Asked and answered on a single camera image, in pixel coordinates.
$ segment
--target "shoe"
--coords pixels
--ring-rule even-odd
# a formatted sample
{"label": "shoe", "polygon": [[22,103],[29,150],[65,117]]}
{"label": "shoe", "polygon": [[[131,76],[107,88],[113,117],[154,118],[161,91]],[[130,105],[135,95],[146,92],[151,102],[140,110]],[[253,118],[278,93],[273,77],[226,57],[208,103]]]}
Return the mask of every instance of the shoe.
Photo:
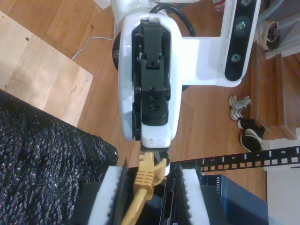
{"label": "shoe", "polygon": [[212,4],[214,5],[214,8],[218,12],[224,12],[225,10],[225,0],[212,0]]}
{"label": "shoe", "polygon": [[255,124],[254,119],[239,119],[237,122],[238,128],[242,130],[247,130],[247,129],[256,129],[258,126]]}
{"label": "shoe", "polygon": [[245,131],[245,135],[250,135],[255,137],[261,144],[263,143],[263,134],[264,134],[264,127],[247,129]]}
{"label": "shoe", "polygon": [[250,97],[237,98],[236,95],[231,95],[228,100],[230,106],[230,118],[238,120],[243,118],[241,112],[246,110],[247,106],[251,104]]}
{"label": "shoe", "polygon": [[231,95],[228,100],[229,106],[230,106],[230,118],[232,120],[238,120],[239,118],[242,118],[241,111],[243,110],[243,106],[238,102],[238,98],[236,95]]}
{"label": "shoe", "polygon": [[240,135],[240,143],[248,152],[260,152],[262,150],[262,143],[255,136],[243,133]]}
{"label": "shoe", "polygon": [[243,107],[243,111],[245,111],[247,109],[248,105],[252,105],[251,99],[249,96],[247,97],[242,97],[238,99],[238,102],[241,104],[241,106]]}

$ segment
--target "wooden stair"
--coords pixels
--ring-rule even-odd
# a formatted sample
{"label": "wooden stair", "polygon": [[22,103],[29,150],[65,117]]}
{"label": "wooden stair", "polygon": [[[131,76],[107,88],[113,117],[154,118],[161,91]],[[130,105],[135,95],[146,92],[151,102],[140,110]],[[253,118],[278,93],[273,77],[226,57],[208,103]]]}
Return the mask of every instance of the wooden stair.
{"label": "wooden stair", "polygon": [[300,127],[300,53],[267,60],[254,43],[251,52],[250,117],[266,128],[265,140],[297,139]]}

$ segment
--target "black mesh fabric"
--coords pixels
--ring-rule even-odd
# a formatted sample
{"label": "black mesh fabric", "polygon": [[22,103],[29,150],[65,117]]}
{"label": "black mesh fabric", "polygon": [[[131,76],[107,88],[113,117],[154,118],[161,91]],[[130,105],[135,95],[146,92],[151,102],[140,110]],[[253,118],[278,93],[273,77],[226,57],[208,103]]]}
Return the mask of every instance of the black mesh fabric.
{"label": "black mesh fabric", "polygon": [[118,153],[0,90],[0,224],[60,224],[80,188],[101,182]]}

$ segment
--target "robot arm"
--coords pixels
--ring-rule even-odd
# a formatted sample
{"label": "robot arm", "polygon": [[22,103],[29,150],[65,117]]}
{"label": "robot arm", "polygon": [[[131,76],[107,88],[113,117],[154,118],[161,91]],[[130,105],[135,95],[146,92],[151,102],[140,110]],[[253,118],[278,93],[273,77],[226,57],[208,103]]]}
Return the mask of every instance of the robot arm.
{"label": "robot arm", "polygon": [[112,1],[120,31],[120,110],[127,140],[165,149],[176,135],[182,85],[240,84],[260,0],[227,0],[220,37],[182,37],[163,11],[148,13],[153,6],[148,0]]}

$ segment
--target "wooden board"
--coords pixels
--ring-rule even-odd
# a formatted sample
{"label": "wooden board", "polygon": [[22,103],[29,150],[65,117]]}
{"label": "wooden board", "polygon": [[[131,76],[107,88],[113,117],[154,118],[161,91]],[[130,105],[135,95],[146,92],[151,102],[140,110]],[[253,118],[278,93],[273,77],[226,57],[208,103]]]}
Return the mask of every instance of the wooden board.
{"label": "wooden board", "polygon": [[77,126],[93,76],[0,11],[0,89]]}
{"label": "wooden board", "polygon": [[267,128],[276,126],[277,89],[275,58],[267,60],[264,50],[257,48],[257,118]]}
{"label": "wooden board", "polygon": [[300,63],[286,57],[283,66],[284,125],[287,130],[285,133],[289,139],[295,140],[296,128],[300,127]]}
{"label": "wooden board", "polygon": [[300,53],[289,55],[285,57],[285,62],[288,63],[294,70],[300,80]]}

